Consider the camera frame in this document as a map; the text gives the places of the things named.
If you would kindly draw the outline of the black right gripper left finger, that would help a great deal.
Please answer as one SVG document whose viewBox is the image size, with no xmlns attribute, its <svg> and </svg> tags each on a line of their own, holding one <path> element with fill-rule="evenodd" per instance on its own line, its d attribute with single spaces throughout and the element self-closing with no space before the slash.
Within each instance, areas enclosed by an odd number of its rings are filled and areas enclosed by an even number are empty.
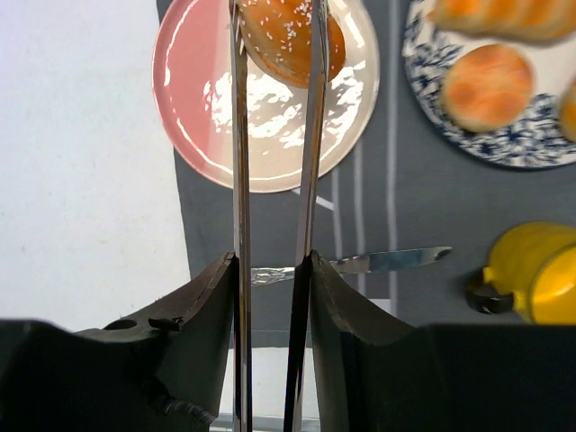
<svg viewBox="0 0 576 432">
<path fill-rule="evenodd" d="M 232 254 L 104 328 L 1 323 L 4 431 L 206 431 L 217 418 L 237 276 Z"/>
</svg>

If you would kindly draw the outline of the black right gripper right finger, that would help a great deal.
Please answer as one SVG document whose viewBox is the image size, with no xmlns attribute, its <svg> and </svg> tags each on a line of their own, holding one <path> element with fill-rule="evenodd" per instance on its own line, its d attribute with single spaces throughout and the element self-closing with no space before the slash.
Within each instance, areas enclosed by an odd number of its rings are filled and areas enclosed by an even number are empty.
<svg viewBox="0 0 576 432">
<path fill-rule="evenodd" d="M 323 256 L 311 265 L 322 430 L 574 430 L 574 328 L 415 328 L 350 287 Z"/>
</svg>

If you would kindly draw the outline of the metal tongs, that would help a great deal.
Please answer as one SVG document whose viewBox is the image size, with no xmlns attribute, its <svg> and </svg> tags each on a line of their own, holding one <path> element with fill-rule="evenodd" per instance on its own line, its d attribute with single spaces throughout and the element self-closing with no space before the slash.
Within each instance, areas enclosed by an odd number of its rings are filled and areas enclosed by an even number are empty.
<svg viewBox="0 0 576 432">
<path fill-rule="evenodd" d="M 320 147 L 326 87 L 329 76 L 329 8 L 315 1 L 311 12 L 311 61 L 301 171 L 295 276 L 285 385 L 283 430 L 302 428 L 304 358 L 311 292 L 311 250 L 319 177 Z M 251 252 L 249 216 L 249 158 L 247 108 L 247 51 L 240 30 L 240 9 L 229 2 L 232 87 L 234 255 L 238 288 L 234 301 L 233 428 L 250 431 L 252 410 Z"/>
</svg>

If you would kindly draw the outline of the silver table knife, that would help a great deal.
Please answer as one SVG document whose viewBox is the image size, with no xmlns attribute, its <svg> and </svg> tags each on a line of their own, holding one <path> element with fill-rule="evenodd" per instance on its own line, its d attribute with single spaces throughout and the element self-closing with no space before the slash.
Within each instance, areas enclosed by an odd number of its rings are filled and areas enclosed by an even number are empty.
<svg viewBox="0 0 576 432">
<path fill-rule="evenodd" d="M 421 247 L 385 252 L 373 252 L 331 260 L 329 263 L 341 275 L 383 274 L 426 266 L 452 252 L 448 246 Z M 253 286 L 263 286 L 294 278 L 293 267 L 257 267 L 251 269 Z"/>
</svg>

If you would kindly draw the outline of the yellow mug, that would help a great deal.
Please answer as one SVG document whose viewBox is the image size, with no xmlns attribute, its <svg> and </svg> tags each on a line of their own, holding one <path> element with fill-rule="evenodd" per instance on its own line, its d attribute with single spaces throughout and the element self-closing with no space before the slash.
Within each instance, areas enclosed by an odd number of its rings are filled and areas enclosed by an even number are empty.
<svg viewBox="0 0 576 432">
<path fill-rule="evenodd" d="M 515 312 L 533 324 L 573 325 L 575 228 L 530 221 L 505 231 L 467 284 L 465 298 L 480 313 Z"/>
</svg>

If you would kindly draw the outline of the striped bread roll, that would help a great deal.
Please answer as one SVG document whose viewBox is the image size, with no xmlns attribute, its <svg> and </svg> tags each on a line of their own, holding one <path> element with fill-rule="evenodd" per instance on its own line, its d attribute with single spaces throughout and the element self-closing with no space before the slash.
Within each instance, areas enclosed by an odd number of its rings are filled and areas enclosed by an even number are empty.
<svg viewBox="0 0 576 432">
<path fill-rule="evenodd" d="M 576 140 L 576 83 L 572 82 L 566 90 L 559 110 L 559 126 L 563 136 L 574 142 Z"/>
</svg>

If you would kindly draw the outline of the small round bread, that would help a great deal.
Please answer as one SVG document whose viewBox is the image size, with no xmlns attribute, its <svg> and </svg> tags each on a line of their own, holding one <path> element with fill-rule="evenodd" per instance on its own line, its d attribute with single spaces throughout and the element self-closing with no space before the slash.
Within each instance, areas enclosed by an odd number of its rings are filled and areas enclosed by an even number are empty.
<svg viewBox="0 0 576 432">
<path fill-rule="evenodd" d="M 480 46 L 459 58 L 445 73 L 440 103 L 466 131 L 495 131 L 523 113 L 533 95 L 532 63 L 504 44 Z"/>
</svg>

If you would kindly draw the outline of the grey striped placemat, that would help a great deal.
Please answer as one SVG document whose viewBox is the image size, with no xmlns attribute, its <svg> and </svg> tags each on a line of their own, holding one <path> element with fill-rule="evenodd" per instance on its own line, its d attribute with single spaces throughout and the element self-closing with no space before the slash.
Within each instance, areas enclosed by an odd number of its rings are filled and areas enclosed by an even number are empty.
<svg viewBox="0 0 576 432">
<path fill-rule="evenodd" d="M 401 60 L 409 1 L 364 1 L 379 41 L 381 78 L 372 119 L 355 149 L 318 183 L 334 204 L 315 211 L 313 246 L 326 258 L 402 248 L 451 246 L 436 265 L 397 274 L 347 275 L 371 299 L 414 326 L 432 322 L 519 323 L 482 315 L 462 296 L 503 231 L 523 221 L 575 226 L 575 164 L 510 170 L 482 163 L 437 133 L 412 94 Z M 175 175 L 188 265 L 194 278 L 233 247 L 232 191 L 196 173 L 176 150 Z M 253 266 L 293 266 L 299 197 L 253 194 Z M 253 347 L 287 347 L 293 284 L 253 290 Z"/>
</svg>

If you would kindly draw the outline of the long bread roll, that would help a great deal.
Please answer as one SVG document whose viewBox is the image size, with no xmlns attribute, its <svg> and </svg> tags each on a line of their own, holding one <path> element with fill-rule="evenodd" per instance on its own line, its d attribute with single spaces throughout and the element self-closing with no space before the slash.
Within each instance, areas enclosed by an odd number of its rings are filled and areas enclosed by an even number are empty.
<svg viewBox="0 0 576 432">
<path fill-rule="evenodd" d="M 573 1 L 436 1 L 428 19 L 444 31 L 547 43 L 575 32 Z"/>
</svg>

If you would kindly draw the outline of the pink and cream plate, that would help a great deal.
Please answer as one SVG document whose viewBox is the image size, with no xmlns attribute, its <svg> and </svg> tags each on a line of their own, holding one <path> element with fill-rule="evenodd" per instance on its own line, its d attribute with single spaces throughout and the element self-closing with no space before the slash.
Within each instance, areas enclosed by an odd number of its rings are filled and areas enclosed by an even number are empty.
<svg viewBox="0 0 576 432">
<path fill-rule="evenodd" d="M 328 83 L 319 172 L 354 148 L 378 94 L 380 53 L 361 1 L 332 1 L 346 64 Z M 154 49 L 153 89 L 167 136 L 183 159 L 218 185 L 233 186 L 230 15 L 225 1 L 174 1 Z M 307 92 L 247 63 L 250 190 L 270 194 L 301 183 Z"/>
</svg>

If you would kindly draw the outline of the blue patterned plate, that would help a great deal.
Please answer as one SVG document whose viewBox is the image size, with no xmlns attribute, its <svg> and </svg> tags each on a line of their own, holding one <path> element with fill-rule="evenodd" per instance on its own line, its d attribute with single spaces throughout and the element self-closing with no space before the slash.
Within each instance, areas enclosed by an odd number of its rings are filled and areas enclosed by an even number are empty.
<svg viewBox="0 0 576 432">
<path fill-rule="evenodd" d="M 532 99 L 511 124 L 473 133 L 447 116 L 440 102 L 444 75 L 468 52 L 501 39 L 438 29 L 429 18 L 434 5 L 432 1 L 410 3 L 402 56 L 412 92 L 440 134 L 468 154 L 503 167 L 543 169 L 574 163 L 575 145 L 563 136 L 558 114 L 561 98 L 575 78 L 575 36 L 546 44 L 508 40 L 533 68 Z"/>
</svg>

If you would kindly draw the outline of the round sesame bun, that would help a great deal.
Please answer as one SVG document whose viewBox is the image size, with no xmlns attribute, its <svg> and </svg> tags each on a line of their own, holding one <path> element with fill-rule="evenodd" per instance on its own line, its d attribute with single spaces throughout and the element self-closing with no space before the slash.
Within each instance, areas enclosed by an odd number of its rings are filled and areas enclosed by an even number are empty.
<svg viewBox="0 0 576 432">
<path fill-rule="evenodd" d="M 237 1 L 240 29 L 253 62 L 287 86 L 305 88 L 311 68 L 312 2 Z"/>
</svg>

